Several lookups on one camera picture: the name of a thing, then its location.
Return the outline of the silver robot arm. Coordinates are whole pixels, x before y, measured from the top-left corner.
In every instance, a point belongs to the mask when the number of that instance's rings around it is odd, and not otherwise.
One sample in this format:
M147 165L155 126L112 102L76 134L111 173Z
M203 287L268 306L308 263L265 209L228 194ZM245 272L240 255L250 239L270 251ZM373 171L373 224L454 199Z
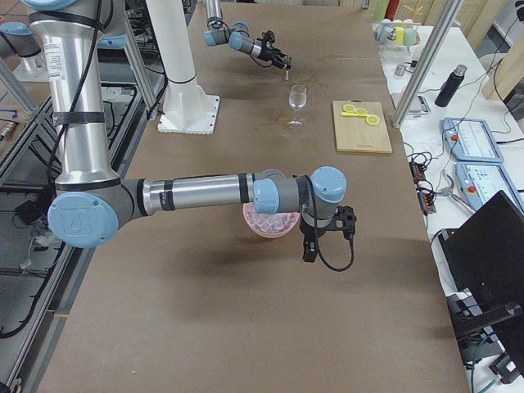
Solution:
M97 44L124 32L121 1L29 1L32 33L43 41L61 174L47 210L52 232L78 248L113 238L128 222L158 211L252 203L260 214L297 212L306 262L322 257L319 238L340 231L352 241L356 218L342 205L346 177L324 166L288 178L268 169L152 181L123 179L110 163Z
M292 58L275 46L275 33L271 29L264 31L259 38L252 38L246 22L228 25L224 21L220 1L204 1L204 4L207 17L204 39L209 47L227 44L248 55L258 66L274 66L288 74Z

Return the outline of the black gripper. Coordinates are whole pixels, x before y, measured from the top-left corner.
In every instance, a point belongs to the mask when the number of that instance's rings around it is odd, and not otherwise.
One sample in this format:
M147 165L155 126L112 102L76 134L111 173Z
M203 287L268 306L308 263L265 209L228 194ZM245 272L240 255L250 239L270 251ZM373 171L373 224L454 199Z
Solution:
M292 62L292 57L279 51L277 48L272 47L268 44L263 44L260 49L258 58L262 61L269 61L272 66L279 68L280 70L289 70Z
M324 230L312 227L307 223L300 223L299 228L304 235L302 260L313 263L318 255L318 239L324 234Z

